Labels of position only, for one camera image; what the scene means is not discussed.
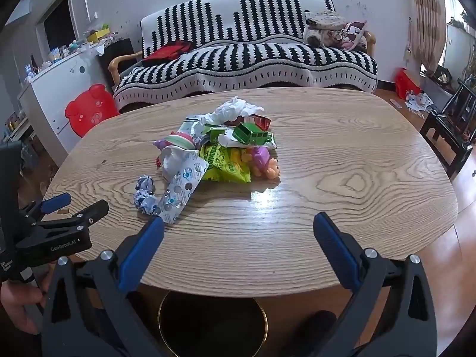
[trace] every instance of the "striped sofa cover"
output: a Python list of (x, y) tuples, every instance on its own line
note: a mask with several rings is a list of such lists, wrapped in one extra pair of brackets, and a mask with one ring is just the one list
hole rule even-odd
[(324, 9), (335, 9), (332, 0), (192, 0), (151, 14), (140, 24), (145, 57), (171, 40), (197, 48), (134, 68), (116, 88), (116, 106), (275, 83), (374, 91), (377, 63), (369, 55), (303, 44), (304, 12)]

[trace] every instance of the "wooden armrest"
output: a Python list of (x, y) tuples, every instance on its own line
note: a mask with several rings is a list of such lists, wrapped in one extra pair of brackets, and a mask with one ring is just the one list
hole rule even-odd
[(374, 57), (374, 45), (377, 42), (377, 39), (375, 39), (375, 36), (368, 31), (364, 32), (364, 37), (367, 40), (367, 54), (370, 57)]
[(118, 85), (120, 83), (120, 76), (118, 72), (119, 63), (122, 62), (123, 60), (135, 59), (138, 56), (140, 57), (142, 56), (142, 51), (136, 52), (135, 54), (131, 54), (131, 55), (118, 56), (111, 60), (111, 62), (109, 63), (108, 70), (112, 75), (112, 79), (114, 80), (115, 85)]

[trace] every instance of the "black chair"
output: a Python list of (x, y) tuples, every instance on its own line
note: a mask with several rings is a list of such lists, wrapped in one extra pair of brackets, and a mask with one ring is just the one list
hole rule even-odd
[[(431, 110), (420, 130), (420, 134), (443, 164), (449, 178), (461, 170), (473, 150), (471, 142), (476, 133), (476, 93), (468, 86), (471, 82), (473, 82), (472, 77), (465, 83), (458, 79), (460, 86), (444, 105), (442, 112)], [(437, 141), (440, 136), (443, 137), (451, 150), (456, 153), (450, 164), (427, 137), (430, 129), (435, 129), (432, 138), (434, 141)]]

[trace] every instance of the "red box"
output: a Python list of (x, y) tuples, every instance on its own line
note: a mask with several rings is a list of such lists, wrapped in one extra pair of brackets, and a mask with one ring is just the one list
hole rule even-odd
[(411, 90), (415, 95), (421, 92), (420, 87), (407, 75), (406, 70), (404, 68), (399, 69), (395, 77), (395, 91), (401, 99), (406, 100), (406, 92)]

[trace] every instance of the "white cabinet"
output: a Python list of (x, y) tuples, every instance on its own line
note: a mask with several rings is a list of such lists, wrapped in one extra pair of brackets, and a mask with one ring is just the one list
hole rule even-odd
[(70, 55), (39, 73), (19, 96), (38, 138), (58, 166), (80, 140), (64, 110), (97, 83), (108, 87), (96, 52), (91, 49)]

